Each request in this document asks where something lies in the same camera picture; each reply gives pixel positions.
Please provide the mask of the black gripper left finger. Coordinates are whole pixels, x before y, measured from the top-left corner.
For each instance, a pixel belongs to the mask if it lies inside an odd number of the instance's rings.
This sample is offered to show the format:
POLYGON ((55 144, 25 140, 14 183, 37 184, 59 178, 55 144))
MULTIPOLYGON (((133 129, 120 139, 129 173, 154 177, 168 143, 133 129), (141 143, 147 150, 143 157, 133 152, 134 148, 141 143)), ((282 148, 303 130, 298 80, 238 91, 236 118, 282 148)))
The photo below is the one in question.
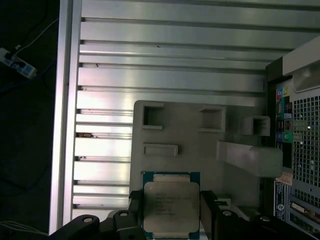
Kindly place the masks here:
POLYGON ((129 195, 127 209, 114 211, 104 221, 84 214, 48 236, 50 240, 143 240, 143 192, 129 195))

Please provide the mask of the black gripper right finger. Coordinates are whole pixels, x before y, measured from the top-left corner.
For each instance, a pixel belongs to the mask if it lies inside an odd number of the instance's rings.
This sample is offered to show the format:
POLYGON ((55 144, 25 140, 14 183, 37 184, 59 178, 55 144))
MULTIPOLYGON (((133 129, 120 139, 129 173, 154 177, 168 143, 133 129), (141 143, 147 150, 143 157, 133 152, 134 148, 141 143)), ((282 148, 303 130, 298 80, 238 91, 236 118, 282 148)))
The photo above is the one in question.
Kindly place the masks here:
POLYGON ((209 240, 311 240, 313 237, 253 208, 218 204, 211 190, 200 192, 200 221, 209 240))

